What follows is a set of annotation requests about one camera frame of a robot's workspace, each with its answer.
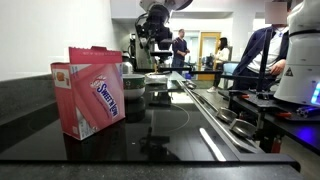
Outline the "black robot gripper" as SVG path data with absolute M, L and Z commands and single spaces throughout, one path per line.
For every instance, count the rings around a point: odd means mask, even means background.
M 171 10 L 164 3 L 141 3 L 145 13 L 135 21 L 136 33 L 141 49 L 157 44 L 160 50 L 168 50 L 172 44 L 172 32 L 165 24 Z

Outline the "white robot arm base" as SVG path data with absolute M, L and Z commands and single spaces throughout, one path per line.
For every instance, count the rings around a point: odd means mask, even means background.
M 320 106 L 320 0 L 303 0 L 288 16 L 289 47 L 276 99 Z

